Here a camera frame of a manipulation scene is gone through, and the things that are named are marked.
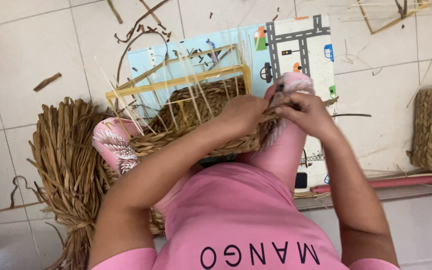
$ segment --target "cartoon road pattern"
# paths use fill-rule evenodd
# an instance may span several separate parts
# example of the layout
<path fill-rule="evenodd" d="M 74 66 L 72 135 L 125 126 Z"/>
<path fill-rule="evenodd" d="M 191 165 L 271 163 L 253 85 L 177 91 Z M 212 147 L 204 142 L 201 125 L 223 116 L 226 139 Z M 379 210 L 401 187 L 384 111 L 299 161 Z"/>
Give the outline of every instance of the cartoon road pattern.
<path fill-rule="evenodd" d="M 301 57 L 301 61 L 300 61 L 301 71 L 307 76 L 311 77 L 309 58 L 308 58 L 309 52 L 308 52 L 307 39 L 311 37 L 331 34 L 331 30 L 329 29 L 329 27 L 322 27 L 321 15 L 315 15 L 312 17 L 312 19 L 314 25 L 313 29 L 288 33 L 288 34 L 280 34 L 280 35 L 275 34 L 274 21 L 268 22 L 266 24 L 266 30 L 267 30 L 266 39 L 268 42 L 268 48 L 271 57 L 271 67 L 273 70 L 273 77 L 275 79 L 281 76 L 281 73 L 279 71 L 278 43 L 291 41 L 291 40 L 297 40 L 299 42 L 299 54 Z"/>

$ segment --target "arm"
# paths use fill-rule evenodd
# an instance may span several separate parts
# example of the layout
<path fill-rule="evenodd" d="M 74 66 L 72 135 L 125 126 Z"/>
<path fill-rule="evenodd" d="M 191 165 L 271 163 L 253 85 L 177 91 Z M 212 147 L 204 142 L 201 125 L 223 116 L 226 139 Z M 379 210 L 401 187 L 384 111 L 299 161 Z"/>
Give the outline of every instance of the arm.
<path fill-rule="evenodd" d="M 341 261 L 350 266 L 359 259 L 375 258 L 398 266 L 389 225 L 375 191 L 359 167 L 351 146 L 317 96 L 293 94 L 286 103 L 301 111 L 280 107 L 278 113 L 321 140 L 331 176 L 334 209 L 339 219 Z"/>
<path fill-rule="evenodd" d="M 144 159 L 105 197 L 97 220 L 89 269 L 122 252 L 152 248 L 148 209 L 161 200 L 201 158 L 256 130 L 268 102 L 241 95 L 221 114 Z"/>

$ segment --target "pink hose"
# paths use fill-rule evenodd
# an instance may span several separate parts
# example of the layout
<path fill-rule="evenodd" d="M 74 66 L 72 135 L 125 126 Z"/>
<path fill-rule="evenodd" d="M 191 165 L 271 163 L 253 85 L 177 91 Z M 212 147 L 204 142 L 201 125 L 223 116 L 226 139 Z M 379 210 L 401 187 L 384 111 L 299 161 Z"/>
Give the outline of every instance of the pink hose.
<path fill-rule="evenodd" d="M 411 186 L 411 185 L 422 185 L 422 184 L 429 184 L 429 183 L 432 183 L 432 175 L 401 177 L 401 178 L 369 181 L 369 184 L 371 185 L 372 188 Z M 331 186 L 330 185 L 320 185 L 320 186 L 311 188 L 311 191 L 316 192 L 316 193 L 331 192 Z"/>

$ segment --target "pink t-shirt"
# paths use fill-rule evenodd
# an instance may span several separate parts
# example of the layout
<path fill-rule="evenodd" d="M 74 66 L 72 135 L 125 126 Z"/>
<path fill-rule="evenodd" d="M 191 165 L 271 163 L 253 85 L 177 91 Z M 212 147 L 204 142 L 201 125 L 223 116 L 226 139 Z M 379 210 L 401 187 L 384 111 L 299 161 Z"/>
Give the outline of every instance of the pink t-shirt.
<path fill-rule="evenodd" d="M 93 270 L 348 269 L 324 231 L 296 209 L 283 182 L 262 169 L 242 163 L 205 169 L 166 212 L 168 241 L 159 254 L 129 250 Z M 369 258 L 350 269 L 398 268 Z"/>

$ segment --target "tile floor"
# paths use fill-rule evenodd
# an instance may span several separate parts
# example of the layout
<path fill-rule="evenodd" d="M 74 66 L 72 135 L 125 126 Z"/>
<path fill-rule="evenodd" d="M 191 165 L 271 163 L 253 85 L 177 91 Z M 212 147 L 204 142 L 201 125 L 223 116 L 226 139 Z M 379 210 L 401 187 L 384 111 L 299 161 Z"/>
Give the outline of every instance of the tile floor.
<path fill-rule="evenodd" d="M 146 0 L 151 7 L 158 2 Z M 0 0 L 0 209 L 10 204 L 15 175 L 25 176 L 30 183 L 40 182 L 36 170 L 26 162 L 32 157 L 27 141 L 36 129 L 40 104 L 56 105 L 71 96 L 107 106 L 103 95 L 107 83 L 93 56 L 105 73 L 112 75 L 125 47 L 116 42 L 114 33 L 123 36 L 146 12 L 136 0 L 113 3 L 123 24 L 117 23 L 104 0 L 47 0 L 44 5 L 36 0 Z M 172 31 L 174 40 L 264 23 L 275 15 L 280 20 L 329 14 L 340 96 L 338 110 L 373 115 L 370 120 L 341 119 L 343 131 L 363 168 L 396 171 L 399 166 L 411 170 L 405 150 L 411 148 L 413 109 L 406 105 L 419 82 L 423 81 L 423 87 L 432 86 L 432 7 L 371 35 L 355 3 L 222 0 L 215 4 L 209 0 L 170 0 L 155 14 Z M 141 23 L 156 26 L 150 16 Z M 159 37 L 146 36 L 131 50 L 160 43 Z M 56 72 L 63 77 L 38 93 L 32 91 L 42 78 Z M 123 59 L 121 77 L 129 75 L 127 59 Z M 36 202 L 33 193 L 24 188 L 15 193 L 14 200 L 17 205 Z M 384 207 L 403 269 L 432 269 L 432 197 L 384 203 Z M 63 235 L 64 228 L 42 208 L 34 205 L 0 213 L 1 270 L 40 270 L 61 253 L 57 233 L 46 222 L 56 225 Z M 307 215 L 338 246 L 334 211 Z M 411 234 L 406 226 L 417 230 Z"/>

